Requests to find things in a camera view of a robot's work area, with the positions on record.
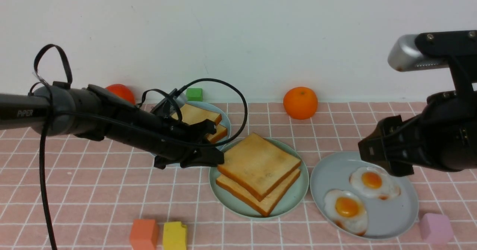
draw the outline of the orange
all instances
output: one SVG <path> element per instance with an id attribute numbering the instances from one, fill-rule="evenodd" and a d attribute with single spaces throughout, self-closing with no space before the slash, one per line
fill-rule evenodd
<path id="1" fill-rule="evenodd" d="M 117 96 L 129 101 L 131 104 L 136 105 L 136 99 L 134 98 L 133 92 L 129 90 L 128 87 L 124 86 L 123 84 L 113 84 L 106 87 L 106 90 L 116 94 Z"/>
<path id="2" fill-rule="evenodd" d="M 287 92 L 283 97 L 285 111 L 297 120 L 311 118 L 318 109 L 318 98 L 312 89 L 296 87 Z"/>

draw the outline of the egg yolk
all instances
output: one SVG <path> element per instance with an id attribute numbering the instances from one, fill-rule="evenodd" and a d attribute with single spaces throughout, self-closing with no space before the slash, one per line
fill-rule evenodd
<path id="1" fill-rule="evenodd" d="M 370 189 L 379 189 L 383 185 L 381 177 L 374 172 L 365 172 L 361 176 L 363 184 Z"/>
<path id="2" fill-rule="evenodd" d="M 344 216 L 345 218 L 356 216 L 359 212 L 358 203 L 348 197 L 339 197 L 336 199 L 334 208 L 339 215 Z"/>

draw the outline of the fried egg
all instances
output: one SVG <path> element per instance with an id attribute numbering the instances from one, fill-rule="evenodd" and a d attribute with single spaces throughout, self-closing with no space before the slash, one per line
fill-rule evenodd
<path id="1" fill-rule="evenodd" d="M 350 184 L 360 194 L 368 198 L 394 199 L 401 194 L 401 188 L 383 169 L 360 167 L 350 176 Z"/>
<path id="2" fill-rule="evenodd" d="M 332 189 L 325 194 L 324 213 L 337 226 L 358 236 L 368 229 L 368 215 L 358 196 L 350 191 Z"/>

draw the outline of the gray plate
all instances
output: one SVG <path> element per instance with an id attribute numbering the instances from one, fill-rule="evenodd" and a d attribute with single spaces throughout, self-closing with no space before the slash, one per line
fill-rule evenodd
<path id="1" fill-rule="evenodd" d="M 222 142 L 222 141 L 225 141 L 226 139 L 230 138 L 230 130 L 232 128 L 232 125 L 230 124 L 230 119 L 228 119 L 228 116 L 227 116 L 227 114 L 225 114 L 225 112 L 223 112 L 218 107 L 216 107 L 212 104 L 209 104 L 209 103 L 205 103 L 205 102 L 189 101 L 189 102 L 187 102 L 187 104 L 192 105 L 194 107 L 201 108 L 201 109 L 206 109 L 208 111 L 213 111 L 213 112 L 216 112 L 216 113 L 220 113 L 222 115 L 222 121 L 220 122 L 220 124 L 222 126 L 224 126 L 225 128 L 227 128 L 227 136 L 220 139 L 218 142 Z M 224 147 L 224 145 L 220 145 L 217 148 L 220 150 L 223 147 Z"/>
<path id="2" fill-rule="evenodd" d="M 274 139 L 268 139 L 268 138 L 266 139 L 273 145 L 276 145 L 281 150 L 284 150 L 285 152 L 301 160 L 298 153 L 294 151 L 292 148 L 290 148 L 288 145 Z M 229 143 L 228 145 L 225 146 L 225 148 L 222 149 L 222 151 L 224 152 L 227 151 L 228 149 L 232 148 L 232 146 L 234 146 L 237 143 L 238 141 Z M 298 179 L 288 189 L 285 195 L 281 198 L 277 206 L 273 209 L 272 213 L 266 218 L 261 216 L 261 214 L 255 211 L 252 207 L 248 206 L 246 203 L 234 197 L 232 194 L 230 194 L 230 192 L 217 186 L 217 184 L 215 183 L 215 180 L 217 179 L 217 177 L 220 176 L 220 172 L 217 170 L 217 168 L 215 167 L 210 168 L 209 181 L 210 181 L 210 187 L 212 188 L 212 192 L 214 193 L 215 197 L 227 209 L 245 218 L 265 221 L 265 220 L 270 220 L 272 218 L 278 218 L 279 216 L 283 216 L 284 214 L 292 211 L 303 200 L 306 192 L 308 191 L 308 185 L 310 182 L 308 169 L 306 168 L 306 165 L 305 163 L 303 163 L 303 161 L 301 162 L 300 171 L 301 173 Z"/>
<path id="3" fill-rule="evenodd" d="M 407 177 L 392 177 L 401 188 L 400 196 L 386 201 L 366 198 L 349 184 L 351 173 L 359 167 L 378 166 L 362 161 L 358 152 L 338 152 L 316 165 L 310 179 L 310 190 L 318 209 L 332 225 L 339 228 L 324 212 L 323 199 L 331 189 L 351 191 L 363 201 L 368 212 L 368 231 L 364 238 L 386 240 L 405 233 L 412 227 L 419 212 L 419 200 L 412 183 Z M 343 231 L 359 238 L 346 230 Z"/>

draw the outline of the bread slice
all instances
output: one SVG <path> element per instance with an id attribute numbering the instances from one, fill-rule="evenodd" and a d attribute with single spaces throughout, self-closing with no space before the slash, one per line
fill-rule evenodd
<path id="1" fill-rule="evenodd" d="M 199 123 L 201 121 L 204 121 L 205 119 L 209 119 L 215 122 L 215 125 L 219 124 L 222 121 L 222 115 L 220 113 L 194 107 L 189 104 L 185 104 L 184 106 L 182 106 L 180 111 L 182 112 L 182 121 L 189 125 Z M 172 114 L 171 117 L 176 120 L 178 119 L 177 113 Z"/>
<path id="2" fill-rule="evenodd" d="M 217 132 L 214 135 L 207 135 L 206 138 L 210 143 L 217 143 L 220 139 L 227 136 L 228 130 L 221 124 L 217 126 Z"/>
<path id="3" fill-rule="evenodd" d="M 283 195 L 288 191 L 288 189 L 293 185 L 293 183 L 300 176 L 300 169 L 295 169 L 288 177 L 285 178 L 275 189 L 273 189 L 270 194 L 268 194 L 262 201 L 257 201 L 254 196 L 252 196 L 247 189 L 237 184 L 237 182 L 226 177 L 225 175 L 220 175 L 216 179 L 216 183 L 219 187 L 230 192 L 233 196 L 240 199 L 248 206 L 252 207 L 260 213 L 262 216 L 269 216 L 278 202 L 281 200 Z"/>
<path id="4" fill-rule="evenodd" d="M 252 133 L 224 154 L 225 162 L 217 169 L 262 201 L 301 160 Z"/>

